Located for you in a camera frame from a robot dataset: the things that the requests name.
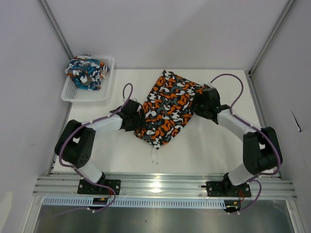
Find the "orange black camouflage shorts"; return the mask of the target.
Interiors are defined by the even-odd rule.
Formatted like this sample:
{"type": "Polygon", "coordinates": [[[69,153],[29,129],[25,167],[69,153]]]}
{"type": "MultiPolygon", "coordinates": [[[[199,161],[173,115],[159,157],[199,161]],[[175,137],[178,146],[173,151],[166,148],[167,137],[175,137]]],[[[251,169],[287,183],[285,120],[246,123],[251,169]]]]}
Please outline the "orange black camouflage shorts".
{"type": "Polygon", "coordinates": [[[193,102],[207,85],[163,70],[142,105],[145,125],[134,135],[152,146],[151,161],[158,164],[157,151],[171,142],[194,115],[193,102]]]}

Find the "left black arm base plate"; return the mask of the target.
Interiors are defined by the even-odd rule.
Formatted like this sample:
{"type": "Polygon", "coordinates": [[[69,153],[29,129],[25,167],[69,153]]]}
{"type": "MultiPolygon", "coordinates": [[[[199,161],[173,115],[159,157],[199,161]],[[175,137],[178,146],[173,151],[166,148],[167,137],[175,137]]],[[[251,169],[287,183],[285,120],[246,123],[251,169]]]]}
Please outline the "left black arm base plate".
{"type": "MultiPolygon", "coordinates": [[[[121,189],[121,180],[103,180],[102,185],[105,185],[107,187],[110,187],[113,189],[116,193],[116,195],[119,195],[120,189],[121,189]]],[[[113,194],[112,191],[110,191],[107,188],[90,184],[89,182],[85,180],[80,180],[78,189],[77,189],[78,194],[85,194],[85,195],[109,195],[113,194]]]]}

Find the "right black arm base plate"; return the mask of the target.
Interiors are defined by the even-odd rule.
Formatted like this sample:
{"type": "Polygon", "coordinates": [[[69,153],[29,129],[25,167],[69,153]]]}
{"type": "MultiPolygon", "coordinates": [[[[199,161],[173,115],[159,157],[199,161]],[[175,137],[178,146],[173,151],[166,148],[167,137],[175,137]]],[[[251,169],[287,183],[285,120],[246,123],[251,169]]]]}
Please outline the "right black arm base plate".
{"type": "Polygon", "coordinates": [[[201,188],[207,191],[208,197],[238,198],[241,195],[246,198],[251,197],[250,186],[247,183],[234,186],[228,182],[208,181],[201,188]]]}

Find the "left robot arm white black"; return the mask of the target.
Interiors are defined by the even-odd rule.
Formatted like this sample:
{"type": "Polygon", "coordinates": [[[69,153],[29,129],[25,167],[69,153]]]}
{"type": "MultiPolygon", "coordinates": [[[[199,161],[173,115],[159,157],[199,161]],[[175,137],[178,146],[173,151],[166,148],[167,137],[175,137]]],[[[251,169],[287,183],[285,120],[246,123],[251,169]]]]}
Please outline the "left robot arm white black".
{"type": "Polygon", "coordinates": [[[135,131],[145,126],[145,114],[142,105],[135,100],[127,100],[110,115],[92,122],[81,123],[70,120],[54,148],[62,166],[69,166],[88,183],[88,188],[94,194],[105,190],[105,174],[97,169],[90,157],[97,131],[110,133],[124,130],[135,131]]]}

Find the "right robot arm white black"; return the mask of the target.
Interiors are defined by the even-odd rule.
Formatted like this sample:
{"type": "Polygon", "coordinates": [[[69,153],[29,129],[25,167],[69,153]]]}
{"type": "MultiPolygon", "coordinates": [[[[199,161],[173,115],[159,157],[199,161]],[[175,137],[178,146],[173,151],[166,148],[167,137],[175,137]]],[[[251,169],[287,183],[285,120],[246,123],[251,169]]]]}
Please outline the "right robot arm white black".
{"type": "Polygon", "coordinates": [[[226,128],[242,141],[242,163],[226,173],[221,182],[206,183],[212,196],[233,196],[267,170],[280,168],[283,159],[275,130],[258,128],[234,113],[232,107],[221,104],[216,88],[195,94],[191,108],[196,115],[226,128]]]}

